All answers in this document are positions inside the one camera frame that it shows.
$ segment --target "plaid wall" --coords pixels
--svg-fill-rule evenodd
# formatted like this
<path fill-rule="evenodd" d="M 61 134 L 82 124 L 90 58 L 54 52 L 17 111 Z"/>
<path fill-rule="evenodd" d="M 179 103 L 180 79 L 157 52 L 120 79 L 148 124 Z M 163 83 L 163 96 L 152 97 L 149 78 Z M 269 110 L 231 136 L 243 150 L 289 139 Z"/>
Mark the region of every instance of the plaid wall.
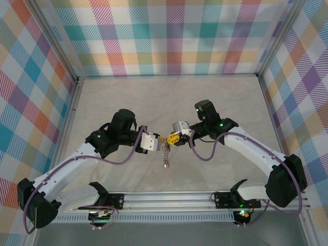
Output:
<path fill-rule="evenodd" d="M 308 0 L 265 74 L 286 153 L 301 156 L 316 226 L 328 239 L 328 1 Z"/>
<path fill-rule="evenodd" d="M 67 53 L 85 75 L 120 76 L 255 73 L 292 2 L 39 0 L 39 5 L 50 23 L 59 18 L 56 31 L 68 37 Z M 276 13 L 285 7 L 279 20 Z"/>
<path fill-rule="evenodd" d="M 23 0 L 0 1 L 0 245 L 24 235 L 17 183 L 49 169 L 73 81 Z"/>

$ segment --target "purple cable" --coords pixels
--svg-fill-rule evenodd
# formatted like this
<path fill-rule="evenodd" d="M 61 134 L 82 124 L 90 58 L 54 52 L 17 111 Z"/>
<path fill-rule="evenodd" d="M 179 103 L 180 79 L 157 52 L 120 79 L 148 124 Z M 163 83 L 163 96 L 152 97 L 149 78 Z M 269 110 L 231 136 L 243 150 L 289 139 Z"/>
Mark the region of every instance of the purple cable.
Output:
<path fill-rule="evenodd" d="M 61 168 L 63 168 L 64 166 L 66 166 L 68 163 L 74 161 L 74 160 L 78 160 L 78 159 L 81 159 L 81 158 L 87 158 L 87 159 L 96 159 L 96 160 L 101 160 L 101 161 L 104 161 L 106 163 L 110 163 L 110 164 L 113 164 L 113 165 L 123 165 L 125 163 L 127 163 L 130 158 L 132 157 L 135 149 L 137 148 L 137 145 L 139 143 L 139 140 L 141 138 L 141 135 L 142 133 L 145 132 L 147 135 L 149 135 L 148 131 L 147 131 L 147 128 L 146 126 L 142 126 L 140 128 L 140 131 L 139 131 L 139 134 L 137 136 L 137 139 L 134 143 L 134 146 L 130 152 L 130 154 L 128 155 L 128 157 L 122 161 L 122 162 L 114 162 L 114 161 L 110 161 L 110 160 L 104 160 L 100 157 L 96 157 L 96 156 L 91 156 L 91 155 L 80 155 L 80 156 L 76 156 L 76 158 L 71 158 L 71 159 L 68 159 L 66 160 L 64 163 L 60 164 L 58 167 L 55 168 L 55 170 L 53 170 L 53 172 L 51 172 L 36 188 L 35 190 L 32 192 L 32 194 L 30 195 L 30 197 L 27 199 L 26 201 L 26 204 L 25 204 L 25 207 L 24 207 L 24 211 L 23 211 L 23 225 L 24 225 L 24 230 L 26 232 L 26 234 L 30 235 L 34 230 L 35 230 L 35 227 L 33 227 L 30 231 L 28 230 L 27 228 L 27 209 L 31 203 L 31 200 L 33 198 L 33 196 L 37 193 L 37 191 L 44 185 L 43 183 L 46 183 L 56 172 L 58 172 Z"/>
<path fill-rule="evenodd" d="M 267 148 L 265 148 L 263 145 L 261 145 L 260 143 L 258 143 L 257 141 L 254 141 L 253 139 L 251 138 L 248 138 L 247 136 L 243 135 L 243 134 L 239 134 L 239 133 L 235 133 L 235 132 L 224 132 L 222 134 L 220 134 L 216 139 L 215 139 L 215 142 L 214 142 L 214 145 L 213 145 L 213 150 L 212 150 L 212 154 L 209 158 L 203 158 L 201 157 L 200 155 L 198 155 L 198 153 L 196 152 L 195 150 L 195 147 L 193 146 L 193 137 L 194 137 L 194 134 L 195 134 L 195 131 L 192 130 L 191 131 L 191 136 L 190 136 L 190 139 L 189 139 L 189 143 L 190 143 L 190 147 L 191 147 L 191 150 L 194 152 L 194 154 L 202 161 L 209 161 L 213 158 L 214 154 L 215 154 L 215 148 L 216 148 L 216 144 L 218 143 L 219 139 L 222 138 L 223 136 L 226 136 L 226 135 L 233 135 L 233 136 L 237 136 L 237 137 L 242 137 L 244 138 L 245 140 L 248 140 L 249 142 L 251 142 L 252 144 L 254 144 L 255 146 L 259 147 L 260 149 L 264 150 L 266 153 L 268 153 L 270 156 L 272 156 L 275 160 L 277 160 L 280 164 L 282 164 L 282 166 L 287 170 L 288 174 L 290 175 L 290 177 L 292 178 L 292 181 L 296 187 L 296 191 L 297 191 L 297 196 L 298 196 L 298 210 L 296 213 L 294 214 L 288 214 L 288 213 L 285 213 L 284 211 L 280 210 L 279 208 L 277 208 L 276 206 L 270 204 L 270 201 L 265 201 L 265 200 L 262 200 L 267 206 L 275 209 L 276 211 L 282 213 L 283 215 L 286 215 L 288 217 L 297 217 L 301 211 L 302 211 L 302 206 L 303 206 L 303 201 L 302 201 L 302 192 L 301 192 L 301 189 L 297 183 L 297 180 L 293 174 L 293 172 L 290 170 L 290 168 L 277 156 L 275 156 L 270 150 L 268 150 Z"/>
<path fill-rule="evenodd" d="M 117 208 L 115 207 L 110 207 L 110 206 L 95 206 L 95 205 L 88 205 L 88 206 L 83 206 L 85 208 L 95 208 L 95 209 L 113 209 L 115 210 L 115 212 L 117 213 L 115 219 L 113 219 L 111 222 L 107 223 L 106 225 L 104 225 L 103 227 L 96 227 L 94 224 L 93 224 L 93 221 L 91 221 L 91 225 L 92 225 L 92 228 L 93 229 L 103 229 L 103 228 L 106 228 L 106 227 L 109 227 L 112 223 L 114 223 L 115 221 L 118 220 L 118 216 L 119 216 L 119 211 Z"/>

